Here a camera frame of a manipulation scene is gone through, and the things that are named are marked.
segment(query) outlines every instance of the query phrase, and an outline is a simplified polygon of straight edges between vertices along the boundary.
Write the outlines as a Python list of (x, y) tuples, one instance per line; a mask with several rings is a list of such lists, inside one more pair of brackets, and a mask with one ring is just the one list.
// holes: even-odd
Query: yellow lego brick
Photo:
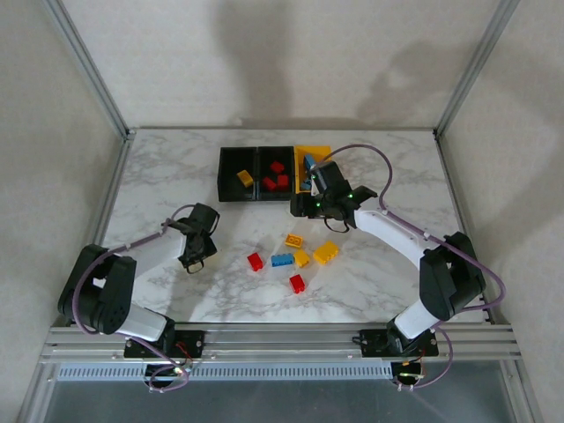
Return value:
[(239, 177), (241, 182), (243, 182), (243, 185), (245, 185), (245, 188), (248, 188), (253, 184), (253, 177), (246, 170), (241, 170), (237, 174), (237, 176)]
[(314, 253), (314, 259), (319, 262), (319, 264), (326, 264), (329, 260), (335, 258), (338, 254), (338, 247), (331, 241), (325, 242), (320, 248), (318, 248)]
[(298, 266), (303, 267), (309, 263), (309, 256), (303, 249), (299, 249), (293, 253), (293, 260)]
[(303, 243), (302, 237), (294, 234), (289, 234), (286, 237), (285, 245), (287, 245), (288, 247), (294, 247), (296, 249), (299, 249), (302, 243)]

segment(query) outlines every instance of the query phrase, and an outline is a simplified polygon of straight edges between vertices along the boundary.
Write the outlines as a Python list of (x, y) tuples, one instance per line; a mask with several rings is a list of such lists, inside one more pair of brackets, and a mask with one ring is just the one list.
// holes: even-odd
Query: blue lego brick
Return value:
[(306, 154), (305, 156), (303, 156), (303, 164), (306, 169), (309, 170), (315, 164), (314, 156), (312, 156), (311, 154)]
[(272, 256), (272, 267), (286, 266), (288, 264), (293, 264), (293, 254), (279, 254), (277, 256)]

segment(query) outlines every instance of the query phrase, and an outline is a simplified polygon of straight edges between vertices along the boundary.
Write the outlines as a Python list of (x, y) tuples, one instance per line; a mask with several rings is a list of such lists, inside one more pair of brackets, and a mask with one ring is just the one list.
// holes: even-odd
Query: cable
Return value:
[[(84, 286), (86, 280), (90, 277), (90, 275), (92, 274), (94, 269), (96, 269), (96, 267), (98, 267), (100, 264), (104, 263), (104, 260), (106, 260), (108, 257), (112, 256), (113, 254), (119, 254), (119, 253), (122, 253), (123, 251), (126, 251), (128, 249), (135, 249), (137, 247), (145, 245), (147, 242), (150, 242), (150, 241), (156, 240), (157, 238), (160, 238), (168, 230), (168, 226), (174, 221), (174, 219), (176, 218), (178, 213), (180, 213), (181, 211), (186, 210), (190, 207), (194, 207), (194, 206), (195, 206), (194, 204), (186, 204), (186, 205), (183, 205), (182, 207), (179, 207), (178, 209), (176, 209), (176, 211), (173, 213), (173, 215), (169, 219), (166, 219), (162, 223), (162, 229), (160, 231), (155, 232), (154, 234), (147, 235), (146, 237), (141, 238), (137, 241), (133, 241), (131, 244), (124, 244), (121, 247), (117, 247), (115, 249), (110, 249), (109, 251), (100, 255), (98, 258), (96, 258), (93, 262), (90, 263), (90, 265), (86, 268), (85, 272), (82, 274), (82, 276), (78, 280), (78, 283), (75, 286), (74, 293), (72, 295), (72, 317), (73, 317), (75, 323), (77, 324), (77, 326), (80, 330), (82, 330), (87, 335), (96, 335), (96, 334), (99, 333), (97, 330), (90, 330), (90, 329), (86, 328), (84, 326), (84, 324), (82, 322), (80, 322), (80, 318), (79, 318), (79, 314), (78, 314), (78, 299), (80, 298), (80, 291), (82, 290), (82, 287)], [(182, 366), (180, 366), (178, 363), (176, 363), (176, 361), (174, 361), (173, 359), (168, 357), (166, 354), (164, 354), (162, 351), (160, 351), (158, 348), (149, 344), (149, 342), (145, 341), (142, 338), (126, 336), (126, 335), (124, 335), (120, 332), (117, 332), (117, 333), (125, 336), (126, 338), (129, 338), (129, 339), (137, 342), (138, 344), (142, 345), (144, 348), (151, 351), (153, 354), (161, 357), (162, 359), (164, 359), (164, 360), (166, 360), (166, 361), (168, 361), (172, 364), (172, 366), (160, 367), (159, 369), (157, 369), (151, 375), (151, 379), (149, 380), (149, 389), (150, 390), (158, 390), (159, 392), (164, 393), (164, 392), (167, 392), (167, 391), (170, 391), (170, 390), (178, 390), (179, 388), (182, 388), (183, 386), (185, 386), (186, 383), (188, 383), (189, 375), (186, 372), (186, 370)], [(166, 371), (166, 370), (170, 370), (171, 368), (180, 369), (181, 376), (183, 376), (182, 382), (179, 383), (179, 384), (173, 385), (173, 386), (167, 386), (166, 388), (156, 388), (153, 385), (155, 377), (157, 375), (159, 375), (160, 373)]]
[[(183, 366), (181, 366), (179, 363), (177, 363), (176, 361), (174, 361), (173, 359), (171, 359), (170, 357), (168, 357), (166, 354), (164, 354), (161, 350), (159, 350), (158, 348), (155, 348), (153, 345), (151, 345), (148, 341), (145, 341), (142, 338), (138, 338), (138, 337), (130, 337), (130, 339), (132, 341), (137, 342), (138, 344), (142, 345), (143, 347), (145, 347), (147, 350), (149, 350), (151, 353), (161, 357), (162, 359), (170, 362), (172, 364), (172, 366), (163, 366), (158, 368), (157, 370), (155, 370), (153, 372), (153, 374), (151, 375), (151, 379), (149, 379), (149, 389), (150, 390), (158, 390), (161, 393), (165, 393), (165, 392), (169, 392), (170, 390), (179, 390), (180, 388), (186, 386), (186, 384), (188, 383), (189, 380), (189, 375), (188, 372), (184, 369)], [(176, 384), (176, 385), (171, 385), (171, 386), (166, 386), (165, 388), (156, 388), (153, 385), (153, 382), (155, 381), (155, 377), (157, 377), (157, 375), (170, 370), (172, 368), (178, 368), (181, 371), (181, 376), (184, 376), (182, 378), (182, 382)]]
[(505, 298), (507, 288), (505, 287), (505, 284), (503, 283), (503, 281), (501, 280), (501, 278), (499, 276), (497, 276), (492, 270), (490, 270), (484, 264), (480, 263), (475, 258), (468, 256), (466, 253), (464, 253), (460, 249), (457, 249), (456, 247), (448, 244), (447, 242), (445, 242), (445, 241), (443, 241), (443, 240), (441, 240), (441, 239), (439, 239), (439, 238), (437, 238), (433, 235), (428, 235), (426, 233), (426, 231), (420, 229), (419, 227), (415, 226), (414, 224), (408, 222), (407, 220), (400, 218), (394, 212), (389, 210), (388, 207), (386, 207), (386, 204), (384, 203), (384, 195), (386, 194), (386, 192), (388, 192), (388, 189), (390, 188), (392, 178), (393, 178), (393, 169), (391, 167), (390, 159), (388, 159), (388, 157), (379, 148), (374, 147), (373, 145), (368, 145), (368, 144), (346, 145), (344, 147), (338, 148), (334, 152), (331, 152), (330, 154), (325, 156), (321, 160), (320, 163), (323, 163), (329, 157), (332, 157), (333, 155), (337, 154), (338, 152), (348, 150), (349, 148), (367, 148), (368, 150), (372, 150), (374, 152), (377, 152), (380, 155), (380, 157), (382, 157), (383, 160), (386, 162), (386, 166), (388, 167), (388, 180), (386, 181), (386, 184), (384, 185), (384, 188), (382, 189), (382, 192), (380, 193), (380, 196), (378, 197), (378, 202), (379, 202), (382, 210), (387, 212), (387, 216), (390, 216), (390, 218), (395, 220), (399, 225), (413, 231), (414, 233), (418, 234), (419, 236), (422, 236), (425, 239), (429, 239), (430, 241), (435, 242), (435, 243), (441, 245), (442, 247), (450, 250), (451, 252), (453, 252), (457, 256), (463, 258), (466, 262), (472, 264), (473, 266), (477, 267), (481, 271), (485, 272), (487, 275), (489, 275), (497, 283), (498, 287), (500, 288), (500, 294), (498, 295), (498, 297), (495, 300), (488, 302), (487, 304), (484, 304), (483, 306), (465, 307), (462, 310), (460, 310), (460, 313), (462, 313), (464, 311), (472, 311), (472, 310), (487, 310), (489, 308), (500, 305), (501, 302), (503, 301), (503, 299)]
[(445, 376), (445, 374), (447, 374), (447, 372), (450, 370), (450, 367), (452, 366), (452, 360), (454, 359), (454, 350), (452, 348), (452, 341), (450, 340), (449, 335), (447, 335), (447, 332), (445, 330), (441, 328), (436, 328), (436, 330), (438, 330), (447, 340), (447, 344), (449, 345), (449, 361), (447, 362), (447, 366), (436, 377), (425, 383), (422, 384), (418, 383), (414, 385), (413, 388), (416, 390), (420, 390), (421, 388), (425, 388), (429, 385), (432, 385), (435, 382), (438, 382), (439, 379), (441, 379), (443, 376)]

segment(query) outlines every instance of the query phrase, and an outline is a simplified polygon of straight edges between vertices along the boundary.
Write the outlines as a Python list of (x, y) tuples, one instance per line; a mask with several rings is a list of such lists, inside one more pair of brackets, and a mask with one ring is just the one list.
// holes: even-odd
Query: robotic arm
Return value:
[[(347, 230), (358, 228), (386, 242), (419, 270), (419, 299), (387, 325), (393, 353), (409, 354), (422, 334), (449, 320), (485, 289), (479, 269), (391, 219), (375, 200), (376, 193), (364, 186), (352, 189), (334, 161), (311, 167), (310, 177), (318, 194), (294, 195), (294, 216), (341, 220)], [(457, 232), (445, 240), (476, 256), (466, 235)]]
[[(165, 351), (174, 339), (174, 321), (131, 303), (133, 282), (153, 267), (177, 258), (188, 273), (194, 265), (217, 252), (211, 235), (219, 214), (204, 204), (195, 204), (187, 218), (167, 223), (168, 230), (150, 242), (124, 248), (127, 255), (113, 254), (87, 277), (78, 296), (80, 321), (100, 333), (139, 337), (155, 342)], [(108, 249), (95, 244), (82, 249), (58, 302), (58, 310), (74, 320), (72, 299), (78, 281), (91, 264)]]

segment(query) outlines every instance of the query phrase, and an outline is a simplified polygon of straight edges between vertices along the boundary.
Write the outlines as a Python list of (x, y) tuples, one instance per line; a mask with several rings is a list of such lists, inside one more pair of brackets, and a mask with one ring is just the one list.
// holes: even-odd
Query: aluminum frame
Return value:
[(80, 38), (77, 28), (72, 23), (72, 19), (64, 7), (63, 2), (61, 0), (42, 0), (42, 2), (49, 15), (51, 15), (55, 26), (61, 32), (62, 38), (66, 41), (70, 47), (70, 51), (77, 59), (79, 69), (82, 70), (86, 81), (93, 89), (95, 97), (100, 101), (100, 104), (106, 111), (115, 131), (122, 139), (126, 139), (130, 134), (130, 129), (123, 119), (119, 108), (117, 108), (110, 91), (106, 87), (98, 68), (94, 64), (94, 60), (90, 56), (90, 53), (88, 53), (86, 45)]
[(476, 82), (479, 73), (484, 68), (487, 58), (494, 50), (518, 4), (519, 0), (501, 0), (498, 4), (492, 19), (487, 25), (486, 31), (466, 66), (463, 76), (456, 84), (449, 103), (437, 123), (436, 134), (439, 139), (444, 136), (450, 124), (454, 121), (458, 110), (460, 110), (460, 107), (466, 100), (468, 93), (473, 87), (474, 82)]
[[(310, 368), (332, 367), (370, 368), (386, 366), (386, 359), (363, 359), (360, 348), (352, 342), (361, 329), (382, 329), (379, 323), (179, 323), (178, 330), (204, 330), (205, 345), (201, 359), (194, 360), (194, 368), (241, 368), (251, 371), (271, 367)], [(530, 397), (523, 387), (523, 373), (518, 370), (522, 356), (510, 325), (489, 323), (446, 323), (443, 328), (449, 334), (455, 351), (454, 360), (493, 360), (501, 363), (504, 381), (516, 421), (539, 422), (534, 416)], [(426, 360), (445, 362), (449, 359), (448, 346), (438, 334), (440, 355)], [(62, 375), (63, 367), (95, 366), (96, 368), (129, 368), (138, 364), (161, 364), (162, 359), (125, 359), (125, 338), (118, 335), (89, 336), (77, 327), (53, 327), (41, 351), (39, 364), (26, 396), (19, 421), (40, 422), (48, 410), (48, 403)], [(137, 379), (143, 381), (143, 373), (137, 371)], [(345, 370), (337, 379), (366, 379), (358, 372)], [(201, 377), (208, 377), (201, 371)], [(217, 374), (210, 372), (210, 378)], [(273, 372), (253, 376), (253, 380), (272, 380)], [(113, 380), (131, 380), (130, 372), (121, 372)]]

